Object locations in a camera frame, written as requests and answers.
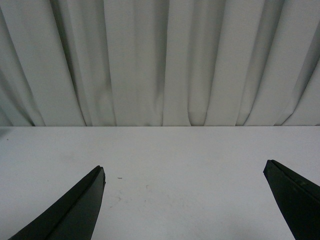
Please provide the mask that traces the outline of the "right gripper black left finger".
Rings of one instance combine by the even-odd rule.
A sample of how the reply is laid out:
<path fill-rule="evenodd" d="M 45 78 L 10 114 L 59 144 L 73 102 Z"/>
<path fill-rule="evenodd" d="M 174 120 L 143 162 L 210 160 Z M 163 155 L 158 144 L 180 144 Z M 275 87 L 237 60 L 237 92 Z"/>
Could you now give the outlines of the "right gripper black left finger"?
<path fill-rule="evenodd" d="M 11 240 L 90 240 L 102 205 L 106 175 L 96 166 Z"/>

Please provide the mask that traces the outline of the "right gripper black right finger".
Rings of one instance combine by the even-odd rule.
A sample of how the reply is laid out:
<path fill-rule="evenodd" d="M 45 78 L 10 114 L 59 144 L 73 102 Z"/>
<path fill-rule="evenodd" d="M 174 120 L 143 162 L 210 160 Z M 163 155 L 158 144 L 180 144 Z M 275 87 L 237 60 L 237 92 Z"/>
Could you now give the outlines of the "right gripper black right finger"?
<path fill-rule="evenodd" d="M 320 187 L 276 160 L 263 174 L 277 206 L 296 240 L 320 238 Z"/>

